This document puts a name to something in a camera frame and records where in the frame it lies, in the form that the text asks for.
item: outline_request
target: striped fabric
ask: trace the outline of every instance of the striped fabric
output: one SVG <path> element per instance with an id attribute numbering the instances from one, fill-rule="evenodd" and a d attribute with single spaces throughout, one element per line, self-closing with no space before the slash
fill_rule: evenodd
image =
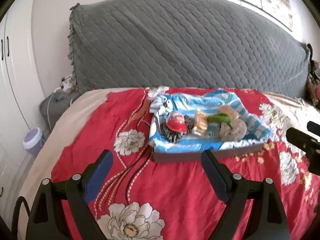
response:
<path id="1" fill-rule="evenodd" d="M 189 94 L 164 94 L 156 98 L 150 106 L 150 112 L 154 113 L 152 118 L 149 144 L 154 147 L 155 152 L 163 153 L 187 153 L 202 152 L 206 149 L 219 150 L 233 147 L 245 147 L 251 144 L 268 140 L 271 130 L 255 115 L 250 114 L 243 106 L 240 98 L 232 92 L 215 90 L 203 96 Z M 159 131 L 160 124 L 165 122 L 165 117 L 171 111 L 179 111 L 183 115 L 194 118 L 197 109 L 204 113 L 217 114 L 220 106 L 227 104 L 239 113 L 239 118 L 247 125 L 247 134 L 238 142 L 221 142 L 216 134 L 219 132 L 218 124 L 210 123 L 206 135 L 203 137 L 185 135 L 177 144 L 169 143 Z"/>

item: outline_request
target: purple and white bucket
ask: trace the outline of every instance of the purple and white bucket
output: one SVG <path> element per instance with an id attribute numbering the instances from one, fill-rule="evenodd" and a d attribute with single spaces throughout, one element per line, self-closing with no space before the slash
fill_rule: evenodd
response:
<path id="1" fill-rule="evenodd" d="M 40 128 L 35 128 L 28 132 L 23 140 L 23 147 L 37 157 L 42 147 L 44 146 L 45 138 Z"/>

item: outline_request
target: gray quilted headboard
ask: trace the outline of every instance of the gray quilted headboard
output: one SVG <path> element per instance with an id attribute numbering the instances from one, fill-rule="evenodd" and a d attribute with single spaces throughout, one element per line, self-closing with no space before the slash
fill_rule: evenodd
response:
<path id="1" fill-rule="evenodd" d="M 71 10 L 69 58 L 81 94 L 165 85 L 304 96 L 306 45 L 240 5 L 107 0 Z"/>

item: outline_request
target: white wall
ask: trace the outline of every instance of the white wall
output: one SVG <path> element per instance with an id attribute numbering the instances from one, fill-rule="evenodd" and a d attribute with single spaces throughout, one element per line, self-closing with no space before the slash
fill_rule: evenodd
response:
<path id="1" fill-rule="evenodd" d="M 60 79 L 72 72 L 68 59 L 70 8 L 103 0 L 34 0 L 32 12 L 33 46 L 39 79 L 45 96 L 60 85 Z M 240 0 L 229 0 L 248 7 L 291 33 L 281 23 L 257 7 Z M 320 59 L 320 28 L 301 0 L 290 0 L 293 14 L 293 37 L 311 43 L 314 59 Z"/>

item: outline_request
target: red toy helmet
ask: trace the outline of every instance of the red toy helmet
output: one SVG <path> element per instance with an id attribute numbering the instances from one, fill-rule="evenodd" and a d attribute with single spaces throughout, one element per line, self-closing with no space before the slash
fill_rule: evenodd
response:
<path id="1" fill-rule="evenodd" d="M 184 117 L 178 111 L 171 112 L 166 118 L 166 123 L 172 131 L 187 133 L 187 125 Z"/>

